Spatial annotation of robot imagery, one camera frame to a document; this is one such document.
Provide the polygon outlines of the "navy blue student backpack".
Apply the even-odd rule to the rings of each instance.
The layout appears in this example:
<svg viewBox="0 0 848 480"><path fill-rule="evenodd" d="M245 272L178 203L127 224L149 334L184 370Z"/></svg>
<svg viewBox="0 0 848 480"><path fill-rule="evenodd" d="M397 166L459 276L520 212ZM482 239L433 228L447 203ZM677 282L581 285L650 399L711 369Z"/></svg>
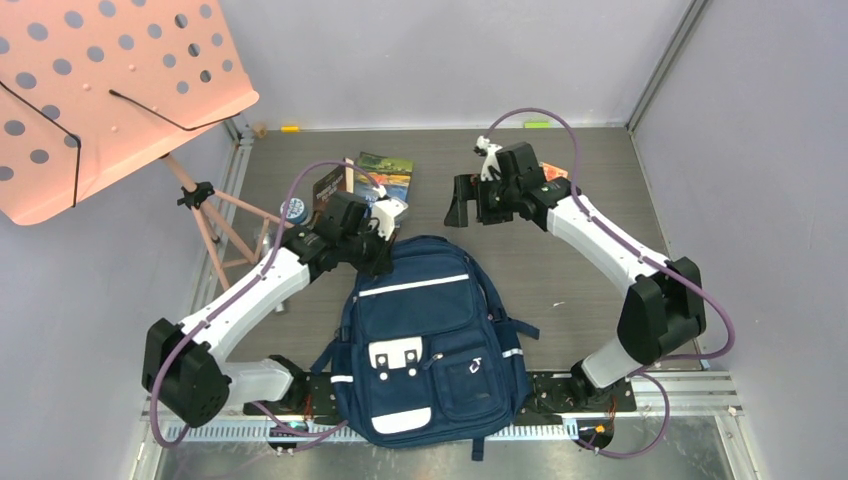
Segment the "navy blue student backpack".
<svg viewBox="0 0 848 480"><path fill-rule="evenodd" d="M393 269L360 274L333 341L312 365L328 370L342 419L392 449L487 437L510 426L531 392L522 337L487 273L449 240L419 235L392 249Z"/></svg>

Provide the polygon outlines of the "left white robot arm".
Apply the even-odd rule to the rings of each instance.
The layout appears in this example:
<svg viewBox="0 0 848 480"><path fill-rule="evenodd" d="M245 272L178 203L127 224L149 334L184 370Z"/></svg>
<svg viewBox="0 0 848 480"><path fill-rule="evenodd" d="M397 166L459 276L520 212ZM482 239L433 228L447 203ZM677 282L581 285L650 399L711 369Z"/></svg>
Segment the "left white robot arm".
<svg viewBox="0 0 848 480"><path fill-rule="evenodd" d="M391 272L390 250L407 210L396 197L368 203L336 192L316 221L286 229L279 248L210 304L177 323L155 322L142 366L150 406L164 405L190 428L253 401L298 412L307 389L286 366L274 359L231 363L230 353L278 305L338 265L369 276Z"/></svg>

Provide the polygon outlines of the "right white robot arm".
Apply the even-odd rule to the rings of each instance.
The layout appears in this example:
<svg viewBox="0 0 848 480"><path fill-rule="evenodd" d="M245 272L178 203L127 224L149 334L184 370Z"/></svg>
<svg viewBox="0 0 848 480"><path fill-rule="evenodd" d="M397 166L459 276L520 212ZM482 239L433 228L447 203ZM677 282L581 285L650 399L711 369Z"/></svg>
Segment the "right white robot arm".
<svg viewBox="0 0 848 480"><path fill-rule="evenodd" d="M577 406L598 409L616 382L705 331L700 270L693 261L671 261L636 242L569 179L548 178L530 144L503 147L481 136L474 151L483 166L478 174L455 176L446 226L468 226L470 201L484 225L520 216L575 248L624 297L615 337L571 369L569 388Z"/></svg>

